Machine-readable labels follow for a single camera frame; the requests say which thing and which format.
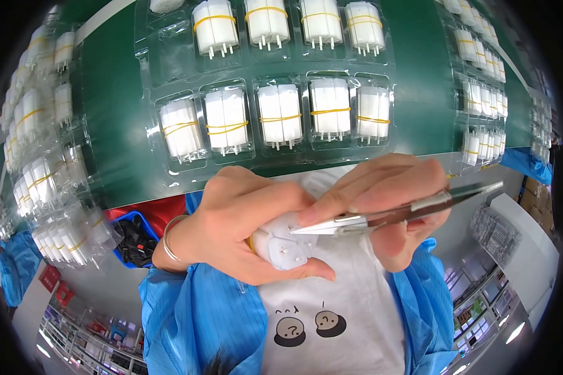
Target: green workbench surface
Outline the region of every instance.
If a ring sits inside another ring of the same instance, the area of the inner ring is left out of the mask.
[[[105,0],[71,1],[65,4],[62,19],[85,21],[105,3]],[[390,23],[396,62],[397,152],[427,155],[457,151],[454,82],[436,3],[433,0],[381,0],[381,6]],[[134,56],[134,11],[135,3],[108,19],[85,39],[78,72],[82,87],[77,91],[83,98],[94,161],[104,184],[103,199],[112,207],[200,190],[204,184],[172,187],[163,184],[161,164],[153,156],[146,138],[146,116],[140,105],[143,89],[139,62]],[[503,49],[524,72],[514,47],[500,27],[496,27],[496,32]],[[507,147],[530,146],[531,98],[508,66],[506,74]],[[274,176],[313,168],[307,165],[256,172]]]

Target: finger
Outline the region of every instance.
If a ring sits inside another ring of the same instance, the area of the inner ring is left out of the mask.
[[[248,238],[259,226],[282,214],[300,211],[315,203],[315,198],[295,182],[275,182],[240,196],[229,207],[238,223],[236,233]]]
[[[379,181],[354,200],[351,211],[384,211],[429,197],[447,185],[448,180],[442,165],[435,159],[428,159],[400,175]]]
[[[308,226],[349,211],[349,206],[364,191],[385,178],[400,175],[409,167],[395,167],[389,170],[374,170],[339,189],[330,189],[313,206],[298,214],[302,226]]]

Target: cartoon print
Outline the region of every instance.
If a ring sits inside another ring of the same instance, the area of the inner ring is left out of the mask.
[[[315,315],[315,324],[317,325],[316,332],[321,337],[336,337],[346,330],[344,317],[329,310],[319,311]]]

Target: worker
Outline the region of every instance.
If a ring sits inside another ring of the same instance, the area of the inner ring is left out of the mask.
[[[447,185],[435,159],[403,154],[273,180],[221,169],[196,212],[165,231],[139,286],[148,371],[439,374],[457,351],[450,292],[428,236],[449,210],[369,236],[320,236],[314,257],[288,271],[246,239],[288,212],[307,226]]]

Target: bundle of white parts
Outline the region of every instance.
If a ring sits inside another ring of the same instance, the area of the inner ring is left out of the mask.
[[[242,89],[217,90],[206,94],[206,128],[210,148],[225,154],[242,152],[248,144]]]
[[[281,271],[307,263],[318,235],[291,235],[298,225],[295,212],[283,214],[263,224],[251,236],[250,247],[262,259]]]
[[[227,0],[207,0],[198,4],[192,11],[194,32],[198,40],[201,55],[212,59],[215,52],[233,53],[233,47],[239,44],[236,19],[232,14],[232,5]]]
[[[70,124],[73,120],[71,85],[63,83],[54,90],[54,116],[58,124]]]
[[[345,11],[353,48],[358,49],[359,55],[361,52],[363,56],[370,52],[373,52],[373,56],[379,55],[379,51],[386,48],[386,42],[377,8],[368,2],[359,1],[346,4]]]
[[[476,132],[467,134],[465,140],[465,163],[474,166],[480,151],[480,136]]]
[[[314,134],[328,142],[351,132],[348,84],[344,79],[316,79],[310,85],[313,103]]]
[[[331,49],[342,43],[342,25],[336,0],[300,0],[301,22],[304,41],[315,49],[323,50],[323,43]]]
[[[150,0],[150,10],[155,13],[168,13],[180,8],[185,0]]]
[[[443,0],[443,4],[444,8],[451,13],[461,14],[463,12],[463,8],[461,8],[459,0]]]
[[[463,60],[476,61],[477,55],[475,54],[475,41],[471,33],[464,29],[456,29],[454,37],[457,39],[457,47],[459,49],[459,56]]]
[[[388,138],[390,126],[390,93],[387,88],[362,86],[357,89],[357,135],[380,141]]]
[[[169,154],[181,163],[200,158],[199,150],[204,148],[194,101],[181,99],[168,103],[160,110],[163,135]]]
[[[259,109],[265,145],[279,151],[302,140],[300,101],[296,85],[260,87]]]
[[[252,45],[270,51],[272,43],[282,48],[282,42],[290,40],[283,0],[244,0],[244,5]]]
[[[75,45],[75,32],[67,31],[56,40],[54,48],[54,65],[57,71],[67,68],[73,59],[73,46]]]
[[[473,11],[469,2],[467,0],[459,0],[459,5],[462,9],[460,14],[461,21],[463,21],[463,23],[467,26],[474,26],[475,18],[473,17]]]

